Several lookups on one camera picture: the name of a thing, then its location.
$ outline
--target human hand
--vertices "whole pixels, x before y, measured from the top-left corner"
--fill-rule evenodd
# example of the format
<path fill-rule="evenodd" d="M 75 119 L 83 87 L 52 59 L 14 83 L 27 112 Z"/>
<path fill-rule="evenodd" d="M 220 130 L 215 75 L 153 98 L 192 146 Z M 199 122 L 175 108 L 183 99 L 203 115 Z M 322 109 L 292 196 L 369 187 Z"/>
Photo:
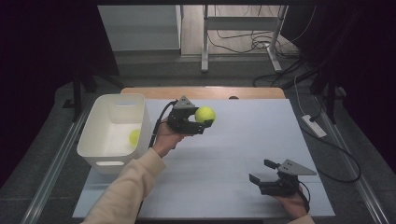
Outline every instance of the human hand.
<path fill-rule="evenodd" d="M 300 197 L 298 193 L 295 193 L 294 195 L 289 197 L 272 197 L 282 203 L 283 208 L 289 213 L 292 219 L 297 219 L 299 217 L 304 217 L 307 215 L 304 206 L 304 200 Z"/>
<path fill-rule="evenodd" d="M 192 136 L 191 134 L 175 133 L 166 123 L 167 118 L 161 121 L 160 127 L 158 128 L 157 137 L 155 143 L 152 146 L 155 152 L 162 158 L 168 154 L 168 152 L 175 148 L 177 143 L 184 139 L 186 136 Z"/>

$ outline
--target gray floor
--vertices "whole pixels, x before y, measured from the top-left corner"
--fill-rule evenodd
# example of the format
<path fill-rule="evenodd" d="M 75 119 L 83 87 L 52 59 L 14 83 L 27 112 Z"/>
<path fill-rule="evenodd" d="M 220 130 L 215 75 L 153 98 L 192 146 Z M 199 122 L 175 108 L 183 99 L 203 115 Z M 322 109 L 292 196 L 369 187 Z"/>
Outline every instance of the gray floor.
<path fill-rule="evenodd" d="M 255 57 L 222 57 L 213 56 L 210 59 L 209 72 L 200 72 L 199 57 L 147 56 L 139 63 L 130 63 L 128 57 L 118 58 L 120 77 L 114 77 L 129 87 L 150 86 L 241 86 L 251 87 L 254 77 L 272 75 L 272 66 L 265 55 Z M 281 60 L 287 67 L 291 60 Z M 296 74 L 301 74 L 304 67 L 296 73 L 287 75 L 282 82 L 292 80 Z M 95 77 L 98 85 L 96 93 L 83 91 L 83 98 L 97 97 L 104 93 L 117 93 L 120 89 L 115 85 Z M 309 92 L 312 78 L 297 85 L 301 108 L 305 114 L 318 113 L 318 105 Z M 270 82 L 260 80 L 258 86 L 270 86 Z M 285 94 L 293 106 L 297 118 L 302 115 L 298 106 L 296 90 L 290 88 Z M 64 101 L 72 98 L 72 85 L 67 84 L 56 92 L 56 102 L 43 125 L 39 135 L 29 148 L 26 156 L 17 167 L 8 182 L 0 189 L 0 223 L 20 223 L 29 203 L 42 181 L 43 176 L 62 144 L 71 125 L 73 109 L 63 108 Z M 361 164 L 364 177 L 367 179 L 374 194 L 379 200 L 389 223 L 396 223 L 396 177 L 384 163 L 381 156 L 365 137 L 342 106 L 342 99 L 336 101 L 336 127 L 353 155 Z M 325 119 L 318 123 L 326 130 Z M 308 148 L 316 166 L 339 178 L 349 178 L 349 174 L 337 150 L 323 145 L 318 140 L 304 134 Z M 332 142 L 330 136 L 325 140 Z M 64 164 L 57 182 L 44 207 L 38 223 L 79 223 L 71 218 L 79 194 L 89 171 L 89 165 L 77 154 L 76 142 Z M 328 193 L 335 217 L 315 218 L 317 223 L 374 223 L 366 201 L 355 184 L 340 184 L 326 177 L 321 177 Z M 286 223 L 286 218 L 265 220 L 264 223 Z"/>

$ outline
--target white container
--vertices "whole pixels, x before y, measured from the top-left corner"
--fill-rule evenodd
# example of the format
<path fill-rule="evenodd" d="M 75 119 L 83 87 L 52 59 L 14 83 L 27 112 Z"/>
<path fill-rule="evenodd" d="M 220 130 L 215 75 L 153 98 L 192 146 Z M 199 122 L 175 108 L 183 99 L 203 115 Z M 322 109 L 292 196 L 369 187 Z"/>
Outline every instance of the white container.
<path fill-rule="evenodd" d="M 129 134 L 140 129 L 136 147 Z M 119 174 L 149 147 L 151 127 L 145 97 L 141 94 L 108 94 L 94 103 L 78 142 L 78 155 L 101 174 Z"/>

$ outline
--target long sleeve shirt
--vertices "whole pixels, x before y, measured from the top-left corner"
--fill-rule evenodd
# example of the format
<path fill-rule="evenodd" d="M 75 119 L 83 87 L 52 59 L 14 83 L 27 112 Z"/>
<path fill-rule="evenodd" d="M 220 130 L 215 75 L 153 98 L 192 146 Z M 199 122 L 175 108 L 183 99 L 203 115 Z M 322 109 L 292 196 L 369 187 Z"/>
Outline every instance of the long sleeve shirt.
<path fill-rule="evenodd" d="M 82 223 L 134 223 L 142 200 L 149 195 L 156 176 L 164 168 L 163 160 L 152 148 L 141 158 L 131 160 L 104 191 Z M 311 223 L 314 222 L 310 216 L 290 222 Z"/>

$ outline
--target yellow tennis ball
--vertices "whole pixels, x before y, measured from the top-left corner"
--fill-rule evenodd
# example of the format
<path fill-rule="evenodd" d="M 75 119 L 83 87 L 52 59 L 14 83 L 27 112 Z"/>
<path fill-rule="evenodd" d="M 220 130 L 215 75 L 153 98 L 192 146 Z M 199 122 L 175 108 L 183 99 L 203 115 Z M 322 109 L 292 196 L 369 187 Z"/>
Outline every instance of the yellow tennis ball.
<path fill-rule="evenodd" d="M 137 146 L 137 141 L 139 140 L 139 135 L 140 135 L 140 129 L 135 129 L 135 130 L 131 131 L 131 133 L 129 134 L 129 143 L 131 143 L 131 145 L 133 147 Z"/>
<path fill-rule="evenodd" d="M 195 121 L 204 123 L 206 120 L 216 119 L 215 111 L 209 106 L 201 106 L 195 111 Z"/>

